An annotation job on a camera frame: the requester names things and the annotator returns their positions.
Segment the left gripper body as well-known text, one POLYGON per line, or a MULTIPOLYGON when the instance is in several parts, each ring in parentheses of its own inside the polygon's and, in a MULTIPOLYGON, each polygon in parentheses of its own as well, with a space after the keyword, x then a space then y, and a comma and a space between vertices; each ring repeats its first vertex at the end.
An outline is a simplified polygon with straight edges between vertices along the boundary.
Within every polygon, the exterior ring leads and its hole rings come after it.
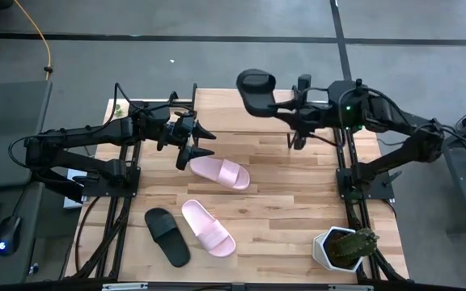
POLYGON ((177 121, 169 121, 161 128, 157 140, 157 151, 161 151, 164 146, 176 146, 183 150, 188 144, 194 129, 196 114, 194 112, 175 112, 175 114, 178 116, 177 121))

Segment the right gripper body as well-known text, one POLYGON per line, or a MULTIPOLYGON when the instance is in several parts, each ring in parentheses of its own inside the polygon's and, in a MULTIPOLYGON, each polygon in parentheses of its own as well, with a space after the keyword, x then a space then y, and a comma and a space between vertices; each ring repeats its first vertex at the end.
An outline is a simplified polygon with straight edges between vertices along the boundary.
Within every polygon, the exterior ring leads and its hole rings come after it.
POLYGON ((297 104, 294 113, 294 136, 292 138, 292 147, 295 150, 302 150, 307 143, 308 137, 319 139, 329 145, 333 144, 326 137, 315 134, 315 130, 319 127, 318 121, 321 118, 321 110, 307 102, 308 91, 309 89, 293 89, 294 101, 297 104))

